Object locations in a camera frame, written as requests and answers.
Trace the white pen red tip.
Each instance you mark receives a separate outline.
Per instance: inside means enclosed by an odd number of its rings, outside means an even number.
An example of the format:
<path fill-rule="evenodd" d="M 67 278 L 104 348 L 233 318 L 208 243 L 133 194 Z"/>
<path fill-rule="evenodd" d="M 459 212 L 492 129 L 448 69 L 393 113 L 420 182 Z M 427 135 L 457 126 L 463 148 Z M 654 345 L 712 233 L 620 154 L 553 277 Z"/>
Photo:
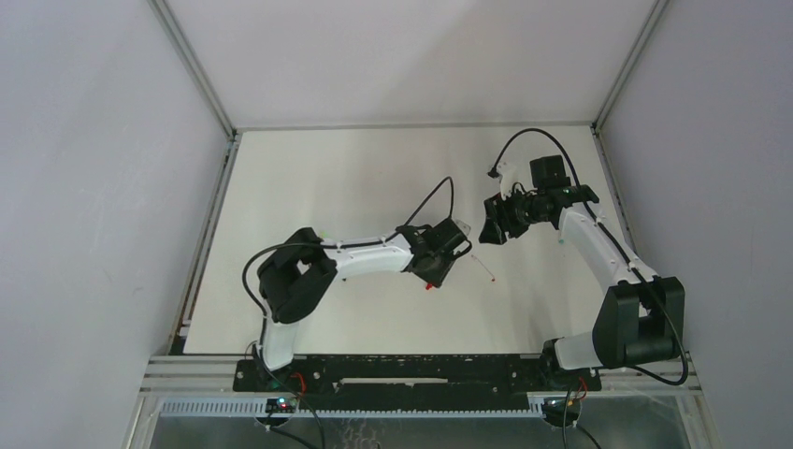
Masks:
<path fill-rule="evenodd" d="M 486 272 L 490 282 L 495 282 L 497 280 L 493 271 L 477 255 L 472 254 L 470 257 Z"/>

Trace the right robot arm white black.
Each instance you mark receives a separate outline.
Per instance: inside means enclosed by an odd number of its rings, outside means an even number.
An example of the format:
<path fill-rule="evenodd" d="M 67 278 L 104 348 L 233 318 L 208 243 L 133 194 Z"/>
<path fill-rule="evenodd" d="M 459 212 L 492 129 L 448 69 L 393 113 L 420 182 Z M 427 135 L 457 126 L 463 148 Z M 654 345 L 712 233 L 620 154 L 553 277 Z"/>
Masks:
<path fill-rule="evenodd" d="M 681 356 L 682 283 L 659 276 L 610 230 L 598 196 L 567 174 L 562 156 L 535 159 L 529 168 L 530 190 L 512 164 L 499 162 L 489 171 L 499 191 L 483 202 L 480 243 L 503 245 L 532 225 L 549 224 L 577 249 L 603 292 L 591 331 L 547 342 L 552 367 L 620 369 Z"/>

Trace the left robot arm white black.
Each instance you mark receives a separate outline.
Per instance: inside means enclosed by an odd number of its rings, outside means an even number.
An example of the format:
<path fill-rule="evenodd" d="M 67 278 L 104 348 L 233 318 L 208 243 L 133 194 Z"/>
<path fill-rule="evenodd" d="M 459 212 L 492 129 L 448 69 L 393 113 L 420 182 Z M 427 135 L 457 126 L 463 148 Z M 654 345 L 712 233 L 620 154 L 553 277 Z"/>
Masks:
<path fill-rule="evenodd" d="M 259 360 L 270 370 L 292 363 L 298 324 L 317 308 L 335 281 L 370 273 L 410 273 L 439 288 L 455 262 L 472 249 L 470 228 L 447 217 L 438 224 L 398 226 L 370 239 L 322 239 L 311 227 L 298 229 L 284 243 L 256 253 L 258 287 L 243 287 L 261 309 L 264 323 L 256 344 Z"/>

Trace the small circuit board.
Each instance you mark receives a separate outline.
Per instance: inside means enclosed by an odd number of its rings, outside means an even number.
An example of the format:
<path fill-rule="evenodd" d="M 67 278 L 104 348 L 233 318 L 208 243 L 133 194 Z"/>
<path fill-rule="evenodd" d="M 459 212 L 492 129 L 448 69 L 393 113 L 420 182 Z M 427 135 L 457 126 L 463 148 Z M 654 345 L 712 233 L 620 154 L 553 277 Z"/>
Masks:
<path fill-rule="evenodd" d="M 268 415 L 274 414 L 290 414 L 298 410 L 299 400 L 296 398 L 268 398 L 265 413 Z"/>

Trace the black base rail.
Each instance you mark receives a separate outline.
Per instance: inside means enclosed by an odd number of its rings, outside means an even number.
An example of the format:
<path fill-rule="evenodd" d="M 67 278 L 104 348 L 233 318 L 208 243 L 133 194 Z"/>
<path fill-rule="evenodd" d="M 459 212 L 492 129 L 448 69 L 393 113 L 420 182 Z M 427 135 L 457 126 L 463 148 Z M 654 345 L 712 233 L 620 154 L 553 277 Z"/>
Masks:
<path fill-rule="evenodd" d="M 592 369 L 563 371 L 540 355 L 298 355 L 264 369 L 236 365 L 236 393 L 296 393 L 316 412 L 527 412 L 534 393 L 586 395 L 602 387 Z"/>

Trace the aluminium frame profile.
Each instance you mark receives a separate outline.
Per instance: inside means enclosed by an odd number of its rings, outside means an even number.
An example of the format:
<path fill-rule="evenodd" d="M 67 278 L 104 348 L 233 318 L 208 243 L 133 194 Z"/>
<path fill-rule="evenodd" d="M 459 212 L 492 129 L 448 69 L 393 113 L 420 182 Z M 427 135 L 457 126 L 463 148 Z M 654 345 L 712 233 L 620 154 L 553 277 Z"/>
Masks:
<path fill-rule="evenodd" d="M 217 221 L 223 207 L 225 192 L 229 183 L 233 166 L 235 164 L 241 134 L 235 131 L 228 140 L 223 151 L 220 170 L 209 198 L 207 215 L 203 221 L 199 238 L 195 247 L 194 258 L 188 270 L 188 277 L 184 286 L 180 305 L 177 308 L 176 318 L 169 334 L 164 355 L 182 355 L 186 342 L 186 333 L 189 331 L 190 322 L 195 308 L 195 301 L 200 288 L 200 283 L 206 269 L 211 243 L 217 228 Z"/>

